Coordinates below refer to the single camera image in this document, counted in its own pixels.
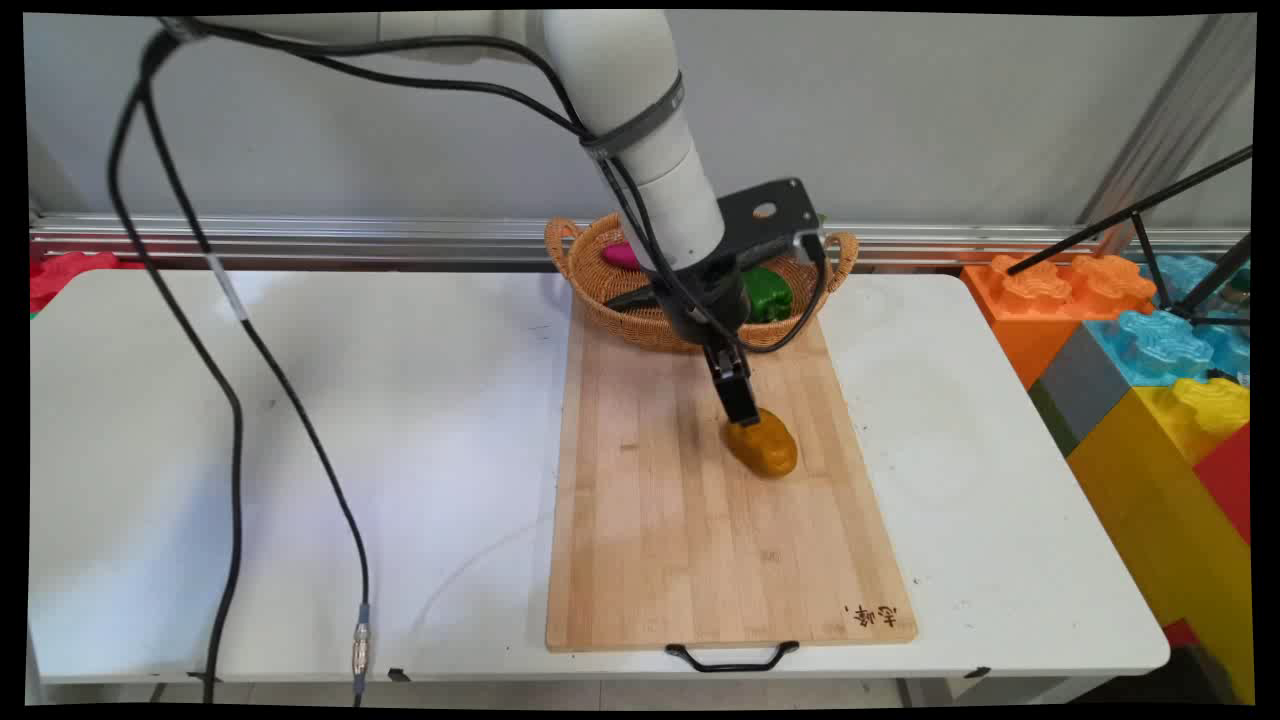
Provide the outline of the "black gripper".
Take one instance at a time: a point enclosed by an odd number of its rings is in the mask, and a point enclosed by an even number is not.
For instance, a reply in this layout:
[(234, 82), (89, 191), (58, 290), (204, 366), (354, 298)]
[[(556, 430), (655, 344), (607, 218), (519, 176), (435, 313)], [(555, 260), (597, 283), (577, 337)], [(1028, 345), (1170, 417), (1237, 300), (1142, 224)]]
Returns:
[(716, 393), (730, 423), (758, 423), (748, 346), (739, 332), (750, 300), (737, 263), (696, 263), (666, 272), (666, 318), (676, 337), (704, 346)]

